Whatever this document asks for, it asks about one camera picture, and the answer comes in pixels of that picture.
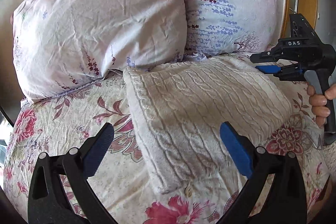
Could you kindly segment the right hand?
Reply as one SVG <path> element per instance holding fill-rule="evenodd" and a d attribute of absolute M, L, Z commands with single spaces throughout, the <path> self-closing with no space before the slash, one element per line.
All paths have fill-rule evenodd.
<path fill-rule="evenodd" d="M 307 87 L 307 94 L 309 95 L 309 103 L 311 105 L 311 112 L 316 116 L 315 122 L 319 128 L 322 128 L 326 123 L 326 118 L 331 111 L 326 106 L 328 100 L 334 100 L 336 97 L 335 84 L 324 93 L 324 95 L 316 94 L 315 88 L 311 85 Z"/>

